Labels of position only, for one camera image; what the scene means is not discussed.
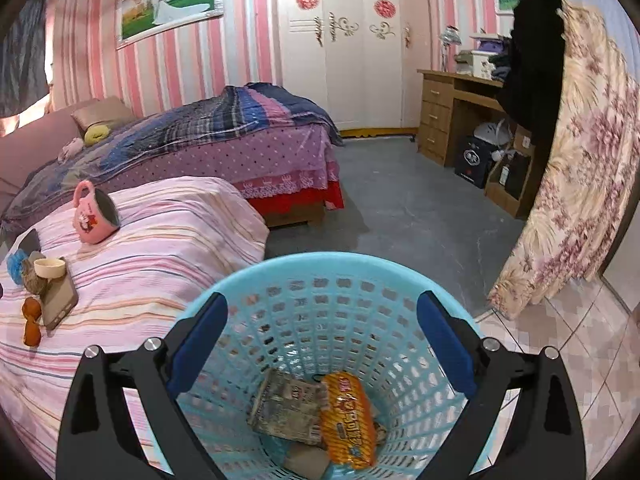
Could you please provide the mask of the pink cartoon mug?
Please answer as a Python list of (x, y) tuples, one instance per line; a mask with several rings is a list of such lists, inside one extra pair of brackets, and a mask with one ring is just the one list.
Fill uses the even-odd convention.
[(115, 203), (89, 180), (83, 180), (76, 186), (73, 207), (73, 227), (81, 243), (100, 244), (120, 228)]

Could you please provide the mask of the grey cloth bag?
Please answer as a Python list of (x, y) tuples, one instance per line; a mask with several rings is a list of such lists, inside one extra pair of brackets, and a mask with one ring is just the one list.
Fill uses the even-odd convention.
[(328, 452), (318, 446), (294, 442), (285, 454), (283, 467), (308, 480), (321, 480), (330, 466)]

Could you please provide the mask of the white helmet under desk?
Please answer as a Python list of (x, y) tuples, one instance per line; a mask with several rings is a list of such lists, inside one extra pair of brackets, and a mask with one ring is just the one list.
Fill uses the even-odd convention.
[(512, 132), (506, 118), (498, 122), (483, 122), (474, 129), (473, 136), (497, 148), (503, 148), (512, 141)]

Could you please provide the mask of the black phone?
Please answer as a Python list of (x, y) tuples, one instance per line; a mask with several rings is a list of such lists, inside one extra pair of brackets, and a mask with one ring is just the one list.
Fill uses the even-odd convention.
[(27, 257), (29, 257), (33, 252), (40, 252), (40, 239), (36, 229), (30, 229), (25, 234), (21, 243), (18, 245), (18, 249), (24, 252)]

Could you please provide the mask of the dark window curtain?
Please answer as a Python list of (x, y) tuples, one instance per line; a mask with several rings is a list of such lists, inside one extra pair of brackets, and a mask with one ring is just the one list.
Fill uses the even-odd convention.
[(49, 93), (47, 0), (27, 0), (1, 41), (1, 117), (16, 116)]

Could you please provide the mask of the desk lamp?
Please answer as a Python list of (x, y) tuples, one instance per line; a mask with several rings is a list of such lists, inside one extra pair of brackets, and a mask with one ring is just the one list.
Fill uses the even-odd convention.
[(447, 25), (439, 35), (439, 39), (442, 43), (440, 47), (440, 70), (442, 72), (448, 72), (451, 48), (460, 46), (461, 44), (459, 29), (454, 25)]

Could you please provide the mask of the cream paper bowl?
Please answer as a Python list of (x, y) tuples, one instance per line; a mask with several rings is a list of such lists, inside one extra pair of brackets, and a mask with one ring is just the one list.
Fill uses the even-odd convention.
[(38, 278), (57, 280), (66, 274), (66, 262), (58, 258), (39, 258), (32, 264)]

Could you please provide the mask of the wooden desk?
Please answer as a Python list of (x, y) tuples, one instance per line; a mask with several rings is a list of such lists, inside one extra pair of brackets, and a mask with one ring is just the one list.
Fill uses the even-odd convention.
[(544, 166), (528, 131), (498, 102), (502, 83), (437, 70), (420, 70), (423, 77), (419, 152), (444, 167), (454, 167), (460, 142), (483, 122), (506, 118), (512, 141), (495, 160), (482, 190), (512, 217), (524, 219), (532, 209)]

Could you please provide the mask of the pink plush toy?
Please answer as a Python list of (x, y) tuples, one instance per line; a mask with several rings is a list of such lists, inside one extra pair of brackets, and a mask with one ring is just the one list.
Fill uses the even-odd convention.
[(69, 159), (77, 156), (86, 144), (83, 138), (75, 138), (61, 148), (56, 159), (59, 164), (65, 164)]

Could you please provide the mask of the floral curtain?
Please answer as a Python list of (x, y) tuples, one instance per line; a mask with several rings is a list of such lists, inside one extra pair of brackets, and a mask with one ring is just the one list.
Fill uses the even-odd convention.
[(639, 167), (639, 81), (594, 6), (565, 1), (559, 120), (524, 230), (488, 295), (509, 320), (610, 250)]

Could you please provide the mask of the grey printed snack packet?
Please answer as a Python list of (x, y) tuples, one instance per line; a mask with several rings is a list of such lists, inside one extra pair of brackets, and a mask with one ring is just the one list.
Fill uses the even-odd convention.
[(270, 437), (319, 446), (320, 391), (315, 382), (270, 368), (254, 396), (247, 423)]

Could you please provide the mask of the blue plastic scrunchy ball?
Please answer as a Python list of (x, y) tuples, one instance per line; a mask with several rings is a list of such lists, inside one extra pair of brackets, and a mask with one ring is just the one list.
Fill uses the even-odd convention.
[(27, 258), (28, 255), (26, 255), (26, 252), (21, 248), (18, 248), (16, 252), (12, 252), (12, 254), (6, 256), (6, 270), (8, 270), (13, 283), (18, 286), (23, 285), (22, 265)]

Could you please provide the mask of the brown pillow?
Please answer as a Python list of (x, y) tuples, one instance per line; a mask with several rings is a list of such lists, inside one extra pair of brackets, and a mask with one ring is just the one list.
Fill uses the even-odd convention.
[(137, 119), (134, 112), (117, 96), (110, 96), (75, 110), (72, 117), (82, 131), (87, 131), (94, 125), (106, 125), (115, 129)]

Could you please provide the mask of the orange snack wrapper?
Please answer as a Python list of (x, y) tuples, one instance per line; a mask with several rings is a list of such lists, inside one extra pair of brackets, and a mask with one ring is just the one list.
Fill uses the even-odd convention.
[(355, 470), (372, 467), (378, 437), (360, 380), (347, 372), (327, 374), (321, 391), (320, 432), (330, 461)]

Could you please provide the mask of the orange plastic bag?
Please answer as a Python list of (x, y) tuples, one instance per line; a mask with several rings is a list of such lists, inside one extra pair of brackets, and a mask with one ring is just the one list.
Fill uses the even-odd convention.
[(34, 297), (28, 297), (22, 305), (22, 313), (25, 318), (23, 342), (29, 348), (38, 347), (41, 340), (40, 319), (42, 310), (40, 301)]

